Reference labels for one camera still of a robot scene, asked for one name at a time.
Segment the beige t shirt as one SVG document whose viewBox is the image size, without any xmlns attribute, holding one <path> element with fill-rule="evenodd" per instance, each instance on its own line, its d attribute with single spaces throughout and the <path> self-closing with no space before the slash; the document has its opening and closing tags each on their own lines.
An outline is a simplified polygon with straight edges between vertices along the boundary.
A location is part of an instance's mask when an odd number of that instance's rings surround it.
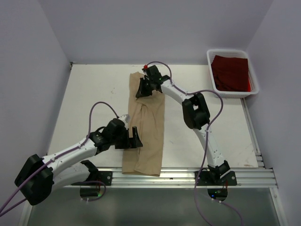
<svg viewBox="0 0 301 226">
<path fill-rule="evenodd" d="M 158 177 L 163 157 L 165 96 L 153 91 L 149 97 L 136 98 L 142 77 L 139 72 L 129 76 L 128 125 L 137 127 L 143 146 L 123 151 L 122 173 Z"/>
</svg>

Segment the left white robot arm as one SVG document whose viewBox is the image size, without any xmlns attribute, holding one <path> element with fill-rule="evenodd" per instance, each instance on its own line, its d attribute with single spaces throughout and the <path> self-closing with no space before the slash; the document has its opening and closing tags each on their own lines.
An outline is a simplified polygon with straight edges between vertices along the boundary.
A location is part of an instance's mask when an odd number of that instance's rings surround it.
<svg viewBox="0 0 301 226">
<path fill-rule="evenodd" d="M 43 202 L 52 191 L 71 184 L 105 186 L 89 158 L 111 146 L 115 149 L 142 147 L 137 127 L 129 129 L 126 119 L 115 118 L 65 150 L 44 157 L 34 154 L 26 160 L 15 185 L 32 206 Z"/>
</svg>

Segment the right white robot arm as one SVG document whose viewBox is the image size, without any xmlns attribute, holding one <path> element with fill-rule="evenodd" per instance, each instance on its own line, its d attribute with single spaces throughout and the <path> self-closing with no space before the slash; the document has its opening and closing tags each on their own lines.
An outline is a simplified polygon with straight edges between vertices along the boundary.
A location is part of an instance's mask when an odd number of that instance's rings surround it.
<svg viewBox="0 0 301 226">
<path fill-rule="evenodd" d="M 140 79 L 136 98 L 148 97 L 153 91 L 159 91 L 181 104 L 186 126 L 199 138 L 207 159 L 210 181 L 220 185 L 226 180 L 230 166 L 213 137 L 210 112 L 201 91 L 187 92 L 180 89 L 168 75 L 161 75 L 155 65 L 143 67 L 144 76 Z"/>
</svg>

